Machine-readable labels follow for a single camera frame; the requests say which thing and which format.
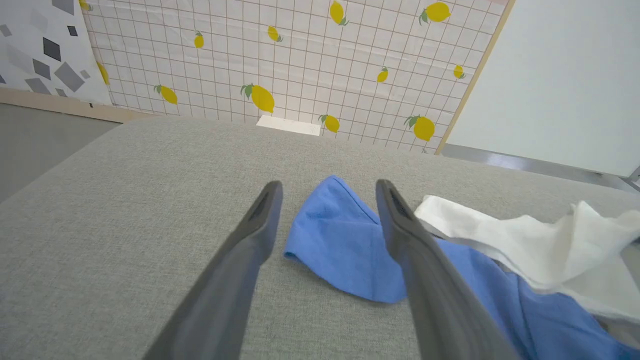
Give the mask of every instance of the gray sofa cushion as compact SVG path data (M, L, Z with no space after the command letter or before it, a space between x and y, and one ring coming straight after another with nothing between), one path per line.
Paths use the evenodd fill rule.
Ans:
M185 118L130 122L0 204L3 358L134 359L270 180L284 184L278 239L257 282L243 356L417 357L405 300L342 293L285 260L304 200L336 174L376 210L374 183L498 218L541 221L587 201L603 216L640 197L425 154Z

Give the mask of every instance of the lemon print wallpaper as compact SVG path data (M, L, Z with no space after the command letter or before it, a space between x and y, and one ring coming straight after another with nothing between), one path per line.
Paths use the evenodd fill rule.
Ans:
M78 4L115 106L433 154L507 0Z

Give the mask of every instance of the wooden trim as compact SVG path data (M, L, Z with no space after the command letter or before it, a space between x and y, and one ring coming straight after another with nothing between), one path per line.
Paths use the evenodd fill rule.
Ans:
M467 99L469 98L471 91L474 89L474 86L476 85L476 82L480 77L480 73L482 73L482 69L484 68L485 63L489 58L489 55L491 55L491 51L493 50L493 47L495 46L496 41L498 41L500 32L502 32L502 28L504 27L504 24L507 22L507 18L509 17L509 14L511 13L511 9L513 8L513 4L515 4L515 2L516 0L510 0L507 6L504 8L504 12L502 13L500 22L498 22L498 26L495 28L495 32L493 33L493 36L489 41L489 45L486 47L486 51L484 52L484 56L480 60L480 65L478 65L477 71L474 74L474 78L471 79L471 82L469 83L467 91L465 92L465 95L463 95L462 100L460 101L460 105L458 106L458 109L456 109L456 113L453 115L453 119L451 119L451 123L449 124L447 131L442 136L440 145L436 150L436 155L440 155L440 151L442 151L442 149L444 148L444 145L447 143L449 134L451 134L451 130L456 125L456 121L458 121L458 117L460 117L460 113L462 112L462 109L465 107L465 104L467 103Z
M0 88L0 103L119 123L158 116L110 105L92 104L71 97L38 94L9 88Z

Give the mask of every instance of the blue cloth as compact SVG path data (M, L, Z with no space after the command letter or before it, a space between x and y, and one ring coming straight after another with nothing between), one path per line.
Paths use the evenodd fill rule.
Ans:
M534 293L484 254L436 239L522 359L640 359L571 297ZM379 302L406 297L380 220L338 177L325 179L295 218L285 256L306 264L336 288Z
M406 297L402 270L385 248L380 218L339 177L325 179L302 205L284 254L359 297L387 303Z

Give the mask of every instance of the white cloth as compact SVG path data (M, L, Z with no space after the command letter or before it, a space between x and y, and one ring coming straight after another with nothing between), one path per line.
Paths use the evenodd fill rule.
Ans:
M573 297L590 313L640 323L640 290L620 252L640 237L640 212L601 217L586 202L554 224L524 215L498 220L425 196L415 210L455 242L500 261L538 292Z

